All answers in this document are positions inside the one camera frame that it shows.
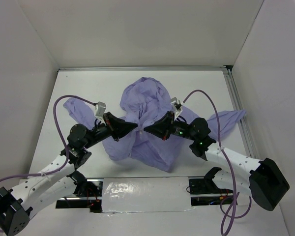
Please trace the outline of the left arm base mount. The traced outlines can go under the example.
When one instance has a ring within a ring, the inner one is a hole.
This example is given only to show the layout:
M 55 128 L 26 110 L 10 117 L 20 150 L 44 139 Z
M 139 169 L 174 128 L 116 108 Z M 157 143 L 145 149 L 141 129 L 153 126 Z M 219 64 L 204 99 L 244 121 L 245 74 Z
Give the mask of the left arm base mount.
M 103 182 L 103 178 L 89 178 L 82 193 L 60 198 L 56 209 L 88 209 L 92 213 L 101 213 Z

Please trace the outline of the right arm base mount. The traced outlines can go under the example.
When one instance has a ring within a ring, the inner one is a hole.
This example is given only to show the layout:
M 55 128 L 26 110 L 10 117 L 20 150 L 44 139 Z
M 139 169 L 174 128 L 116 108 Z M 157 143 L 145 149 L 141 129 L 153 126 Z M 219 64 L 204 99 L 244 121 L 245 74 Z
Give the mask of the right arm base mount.
M 213 182 L 221 168 L 213 167 L 204 177 L 189 178 L 186 191 L 190 194 L 191 206 L 226 205 L 233 201 L 233 192 L 221 189 Z

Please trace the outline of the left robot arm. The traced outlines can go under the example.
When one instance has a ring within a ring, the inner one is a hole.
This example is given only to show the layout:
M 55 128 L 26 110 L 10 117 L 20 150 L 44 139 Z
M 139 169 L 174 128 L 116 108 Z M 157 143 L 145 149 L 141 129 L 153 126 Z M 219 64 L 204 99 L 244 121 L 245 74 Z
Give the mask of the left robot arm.
M 65 149 L 48 166 L 19 185 L 0 188 L 1 232 L 15 236 L 53 202 L 70 194 L 82 196 L 86 193 L 88 181 L 78 169 L 91 156 L 88 148 L 108 137 L 119 141 L 137 127 L 136 123 L 126 122 L 111 113 L 105 113 L 102 121 L 91 130 L 82 124 L 74 125 Z

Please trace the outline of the lavender zip jacket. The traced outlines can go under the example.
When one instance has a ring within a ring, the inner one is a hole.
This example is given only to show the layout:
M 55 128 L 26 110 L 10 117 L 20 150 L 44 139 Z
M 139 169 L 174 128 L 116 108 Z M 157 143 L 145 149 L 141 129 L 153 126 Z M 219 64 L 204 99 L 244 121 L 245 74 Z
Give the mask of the lavender zip jacket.
M 171 135 L 168 140 L 162 141 L 145 132 L 143 128 L 152 121 L 161 119 L 171 110 L 170 100 L 167 89 L 160 81 L 151 77 L 142 77 L 126 87 L 120 101 L 120 107 L 126 115 L 121 119 L 137 123 L 138 127 L 119 142 L 114 141 L 112 137 L 102 141 L 109 158 L 121 161 L 131 157 L 148 166 L 169 172 L 186 139 Z M 85 102 L 69 98 L 63 107 L 77 123 L 85 125 L 88 129 L 94 128 L 96 121 L 94 112 Z M 232 132 L 245 114 L 245 110 L 218 112 L 221 139 Z

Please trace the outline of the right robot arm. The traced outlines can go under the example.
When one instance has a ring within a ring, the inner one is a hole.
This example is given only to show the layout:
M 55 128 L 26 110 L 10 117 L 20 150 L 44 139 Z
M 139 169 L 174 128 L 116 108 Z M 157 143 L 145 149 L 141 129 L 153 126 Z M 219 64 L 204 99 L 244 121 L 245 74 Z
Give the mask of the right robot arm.
M 187 124 L 176 121 L 174 112 L 167 112 L 144 130 L 162 140 L 171 135 L 192 140 L 189 146 L 192 153 L 214 165 L 205 175 L 205 188 L 210 193 L 229 189 L 250 196 L 261 208 L 273 211 L 290 188 L 272 159 L 254 159 L 219 147 L 209 136 L 211 130 L 204 118 L 196 118 Z

